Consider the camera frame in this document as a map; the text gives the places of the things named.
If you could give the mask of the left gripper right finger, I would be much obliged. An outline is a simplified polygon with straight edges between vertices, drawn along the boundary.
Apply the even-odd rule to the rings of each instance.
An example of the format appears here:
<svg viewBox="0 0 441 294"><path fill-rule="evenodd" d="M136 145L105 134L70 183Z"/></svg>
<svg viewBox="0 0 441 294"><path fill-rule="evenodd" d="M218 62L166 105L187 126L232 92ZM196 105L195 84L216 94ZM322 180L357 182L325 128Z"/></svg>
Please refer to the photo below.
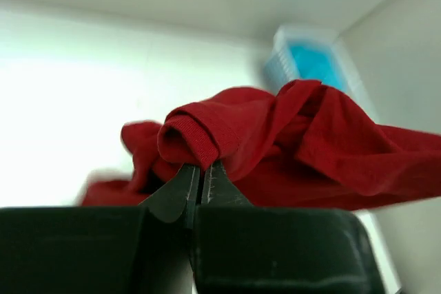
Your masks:
<svg viewBox="0 0 441 294"><path fill-rule="evenodd" d="M201 204L213 207L252 206L252 203L231 182L220 160L215 161L205 172Z"/></svg>

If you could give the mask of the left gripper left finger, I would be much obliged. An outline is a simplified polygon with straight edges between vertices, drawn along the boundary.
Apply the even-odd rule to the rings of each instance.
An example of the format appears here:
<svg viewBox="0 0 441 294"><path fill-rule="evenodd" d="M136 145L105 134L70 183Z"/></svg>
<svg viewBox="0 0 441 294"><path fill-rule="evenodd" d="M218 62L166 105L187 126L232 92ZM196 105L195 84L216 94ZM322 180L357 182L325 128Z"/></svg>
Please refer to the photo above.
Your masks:
<svg viewBox="0 0 441 294"><path fill-rule="evenodd" d="M139 206L161 222L187 222L188 213L192 213L196 206L200 174L198 167L184 164L171 180Z"/></svg>

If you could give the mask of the red t shirt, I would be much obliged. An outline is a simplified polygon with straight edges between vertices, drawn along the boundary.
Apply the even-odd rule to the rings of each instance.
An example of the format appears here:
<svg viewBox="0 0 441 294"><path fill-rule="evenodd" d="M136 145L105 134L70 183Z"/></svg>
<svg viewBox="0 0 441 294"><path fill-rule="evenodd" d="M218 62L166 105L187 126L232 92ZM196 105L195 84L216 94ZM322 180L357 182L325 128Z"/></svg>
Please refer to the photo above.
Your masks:
<svg viewBox="0 0 441 294"><path fill-rule="evenodd" d="M293 81L277 95L235 87L170 112L163 124L128 123L128 180L92 183L84 206L133 205L175 176L219 160L262 207L370 209L440 195L440 137L373 122L346 94Z"/></svg>

